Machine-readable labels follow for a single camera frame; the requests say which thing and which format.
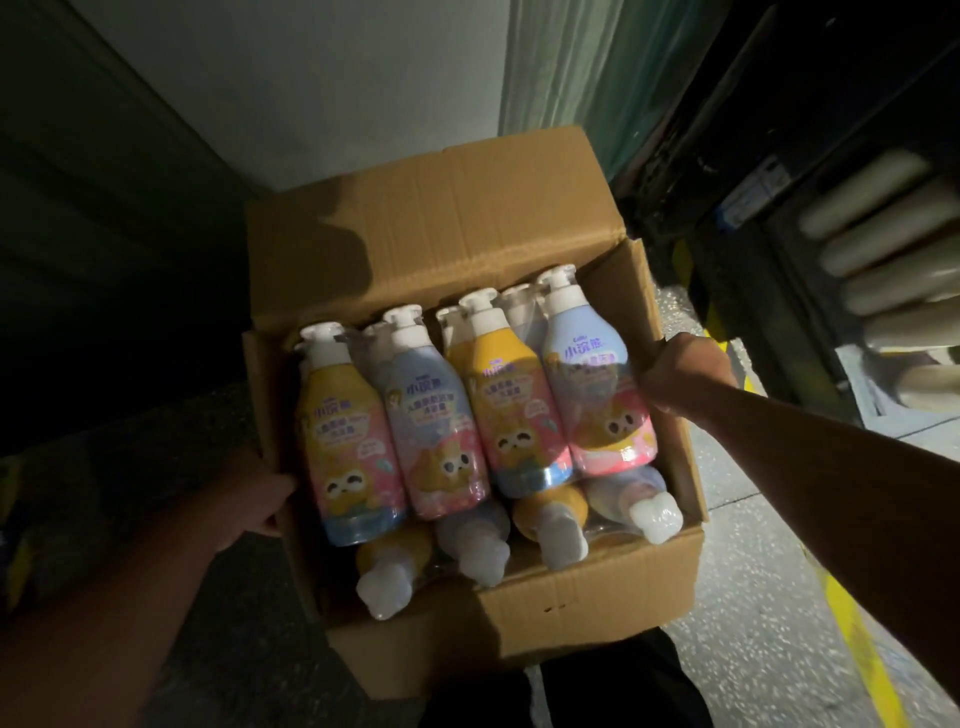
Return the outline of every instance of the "white roll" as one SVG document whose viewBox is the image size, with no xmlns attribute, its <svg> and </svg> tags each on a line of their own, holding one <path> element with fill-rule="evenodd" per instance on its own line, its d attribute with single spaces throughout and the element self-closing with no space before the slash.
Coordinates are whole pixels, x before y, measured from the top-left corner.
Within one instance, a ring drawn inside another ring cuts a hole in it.
<svg viewBox="0 0 960 728">
<path fill-rule="evenodd" d="M 849 279 L 841 293 L 857 316 L 923 301 L 960 286 L 960 232 Z"/>
<path fill-rule="evenodd" d="M 905 149 L 884 152 L 801 212 L 800 232 L 824 240 L 919 182 L 930 169 L 926 159 Z"/>
<path fill-rule="evenodd" d="M 820 265 L 832 276 L 843 278 L 958 217 L 960 196 L 946 180 L 933 180 L 830 240 L 820 253 Z"/>
<path fill-rule="evenodd" d="M 908 369 L 897 382 L 900 403 L 926 412 L 960 412 L 960 365 Z"/>
<path fill-rule="evenodd" d="M 960 296 L 869 319 L 863 339 L 877 352 L 920 352 L 960 345 Z"/>
</svg>

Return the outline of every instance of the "cardboard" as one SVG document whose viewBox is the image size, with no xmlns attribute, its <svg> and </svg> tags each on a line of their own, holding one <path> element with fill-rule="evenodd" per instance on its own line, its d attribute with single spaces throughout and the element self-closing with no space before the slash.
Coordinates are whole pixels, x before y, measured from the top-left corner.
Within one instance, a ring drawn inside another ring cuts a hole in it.
<svg viewBox="0 0 960 728">
<path fill-rule="evenodd" d="M 298 327 L 363 326 L 385 308 L 450 303 L 572 262 L 591 304 L 623 336 L 637 371 L 662 342 L 643 246 L 627 239 L 582 130 L 500 137 L 317 182 L 247 210 L 254 330 L 244 352 L 261 447 L 278 471 L 300 471 L 292 411 Z M 304 486 L 279 514 L 308 619 L 371 697 L 434 691 L 450 680 L 593 644 L 675 619 L 694 602 L 707 507 L 684 421 L 654 413 L 656 465 L 684 511 L 663 546 L 628 536 L 591 545 L 583 563 L 549 572 L 516 538 L 504 582 L 478 590 L 428 584 L 386 622 L 353 586 L 352 549 L 327 545 Z"/>
</svg>

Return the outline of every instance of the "wall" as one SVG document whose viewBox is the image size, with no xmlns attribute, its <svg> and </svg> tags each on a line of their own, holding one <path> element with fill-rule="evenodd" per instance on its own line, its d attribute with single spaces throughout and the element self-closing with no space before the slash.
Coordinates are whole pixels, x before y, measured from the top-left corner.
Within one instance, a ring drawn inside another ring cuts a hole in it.
<svg viewBox="0 0 960 728">
<path fill-rule="evenodd" d="M 497 133 L 509 0 L 73 5 L 268 189 Z"/>
</svg>

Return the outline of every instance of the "person's right hand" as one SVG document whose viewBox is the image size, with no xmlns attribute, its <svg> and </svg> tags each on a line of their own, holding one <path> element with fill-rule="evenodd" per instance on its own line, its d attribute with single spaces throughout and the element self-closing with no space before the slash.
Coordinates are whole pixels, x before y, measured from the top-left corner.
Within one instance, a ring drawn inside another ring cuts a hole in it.
<svg viewBox="0 0 960 728">
<path fill-rule="evenodd" d="M 640 378 L 639 386 L 657 409 L 690 419 L 696 402 L 691 401 L 689 383 L 699 377 L 737 386 L 730 359 L 716 342 L 683 332 L 667 342 L 657 361 Z"/>
</svg>

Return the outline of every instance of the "blue bottle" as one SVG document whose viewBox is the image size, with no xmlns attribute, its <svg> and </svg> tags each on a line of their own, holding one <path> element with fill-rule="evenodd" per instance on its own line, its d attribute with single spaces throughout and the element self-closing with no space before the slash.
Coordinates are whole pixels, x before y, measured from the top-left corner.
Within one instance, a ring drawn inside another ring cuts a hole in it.
<svg viewBox="0 0 960 728">
<path fill-rule="evenodd" d="M 431 521 L 486 500 L 490 483 L 467 391 L 430 341 L 422 312 L 403 305 L 383 316 L 394 327 L 385 399 L 407 493 Z"/>
<path fill-rule="evenodd" d="M 653 460 L 657 438 L 627 347 L 587 303 L 576 270 L 561 265 L 537 278 L 548 288 L 543 363 L 577 470 L 610 475 Z"/>
</svg>

